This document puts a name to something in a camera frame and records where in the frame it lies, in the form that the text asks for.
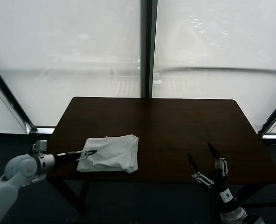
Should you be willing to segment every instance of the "tabletop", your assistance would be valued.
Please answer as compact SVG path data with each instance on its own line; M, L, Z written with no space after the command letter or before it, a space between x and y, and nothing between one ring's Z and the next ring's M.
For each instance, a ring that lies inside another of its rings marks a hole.
M229 184L276 184L276 166L242 110L230 99L74 97L48 141L47 153L82 150L87 138L139 137L138 170L78 172L72 161L48 178L91 181L195 182L214 170L210 142L228 162Z

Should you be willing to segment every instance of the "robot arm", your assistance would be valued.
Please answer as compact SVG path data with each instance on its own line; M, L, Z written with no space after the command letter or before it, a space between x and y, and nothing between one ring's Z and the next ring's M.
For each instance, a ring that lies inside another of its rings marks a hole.
M7 163L4 175L0 178L0 221L16 201L19 188L45 179L47 172L78 159L82 152L44 154L46 150L47 141L37 141L33 144L30 155L19 155ZM92 155L95 152L97 151L92 150L86 154Z

